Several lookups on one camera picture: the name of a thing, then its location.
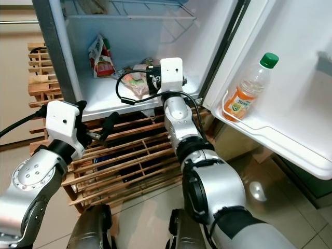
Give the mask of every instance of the bottle label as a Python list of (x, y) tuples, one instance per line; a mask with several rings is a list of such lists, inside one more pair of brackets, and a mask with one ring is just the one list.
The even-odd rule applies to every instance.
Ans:
[(229, 104), (225, 106), (226, 111), (233, 116), (242, 119), (254, 100), (255, 98), (246, 96), (240, 89), (237, 89), (235, 95), (228, 102)]

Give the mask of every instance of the refrigerator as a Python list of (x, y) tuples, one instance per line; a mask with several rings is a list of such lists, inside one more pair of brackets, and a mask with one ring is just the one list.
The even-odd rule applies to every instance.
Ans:
[[(66, 101), (86, 100), (83, 120), (154, 108), (121, 103), (116, 80), (92, 76), (88, 47), (109, 40), (115, 68), (180, 57), (184, 91), (222, 122), (320, 179), (332, 178), (332, 1), (114, 0), (91, 15), (76, 0), (33, 0)], [(222, 115), (228, 89), (266, 53), (279, 56), (270, 84), (245, 118)], [(122, 96), (133, 93), (120, 86)]]

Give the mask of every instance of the beige floor tile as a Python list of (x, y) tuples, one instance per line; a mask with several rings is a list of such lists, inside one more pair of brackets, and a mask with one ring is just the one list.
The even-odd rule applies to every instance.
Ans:
[(319, 236), (327, 244), (329, 249), (332, 249), (332, 226), (328, 224), (320, 233)]
[(332, 206), (327, 206), (322, 209), (318, 209), (318, 212), (332, 226)]
[(261, 164), (269, 176), (274, 180), (278, 187), (288, 197), (290, 202), (305, 217), (312, 228), (319, 232), (327, 224), (327, 221), (311, 202), (302, 194), (297, 186), (285, 175), (285, 173), (272, 160)]
[[(302, 248), (316, 232), (301, 213), (292, 205), (275, 181), (251, 157), (243, 158), (238, 165), (246, 189), (247, 208), (254, 217), (275, 226), (297, 248)], [(259, 200), (255, 199), (253, 186), (261, 185)]]
[(113, 215), (111, 234), (119, 248), (164, 248), (171, 212), (182, 207), (182, 187), (177, 186)]
[(176, 186), (179, 186), (179, 185), (181, 185), (181, 183), (171, 184), (169, 186), (166, 186), (166, 187), (157, 189), (155, 191), (146, 193), (146, 194), (144, 194), (142, 196), (139, 196), (137, 198), (134, 198), (132, 200), (123, 202), (122, 204), (120, 204), (120, 205), (112, 208), (111, 212), (112, 212), (113, 215), (117, 214), (117, 213), (119, 213), (119, 212), (121, 212), (123, 210), (126, 210), (126, 209), (128, 209), (128, 208), (130, 208), (130, 207), (132, 207), (134, 205), (137, 205), (137, 204), (139, 204), (139, 203), (141, 203), (141, 202), (143, 202), (143, 201), (145, 201), (147, 199), (150, 199), (150, 198), (152, 198), (154, 196), (157, 196), (157, 195), (159, 195), (159, 194), (161, 194), (161, 193), (163, 193), (163, 192), (165, 192), (165, 191), (167, 191), (169, 189), (172, 189), (172, 188), (174, 188)]
[(36, 247), (34, 245), (33, 249), (66, 249), (70, 237), (70, 235), (67, 235), (41, 247)]
[(72, 233), (77, 220), (78, 212), (74, 206), (68, 206), (67, 193), (60, 188), (47, 205), (34, 245), (40, 247)]
[(328, 249), (324, 241), (316, 235), (303, 249)]
[(0, 193), (9, 186), (11, 175), (19, 164), (30, 158), (29, 146), (0, 152)]

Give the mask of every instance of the plastic bottle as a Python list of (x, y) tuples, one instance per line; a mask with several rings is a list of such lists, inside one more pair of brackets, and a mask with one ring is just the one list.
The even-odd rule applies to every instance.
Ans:
[[(226, 112), (238, 119), (242, 119), (250, 105), (262, 93), (270, 81), (271, 70), (277, 64), (279, 57), (273, 53), (264, 54), (257, 65), (249, 67), (242, 75), (242, 80), (224, 106)], [(230, 121), (237, 121), (223, 112), (223, 116)]]

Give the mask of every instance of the food package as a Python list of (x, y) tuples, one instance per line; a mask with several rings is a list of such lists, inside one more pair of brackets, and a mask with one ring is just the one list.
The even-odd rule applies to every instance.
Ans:
[[(153, 65), (154, 60), (152, 58), (144, 59), (140, 64), (135, 66), (128, 66), (122, 70), (118, 70), (112, 75), (112, 78), (118, 79), (124, 72), (131, 70), (146, 69), (148, 66)], [(143, 95), (149, 94), (149, 87), (146, 81), (146, 73), (132, 73), (125, 75), (121, 82), (129, 89), (131, 89), (137, 97), (140, 99)]]
[(110, 77), (115, 69), (111, 60), (109, 42), (106, 38), (98, 35), (97, 39), (88, 49), (93, 77)]

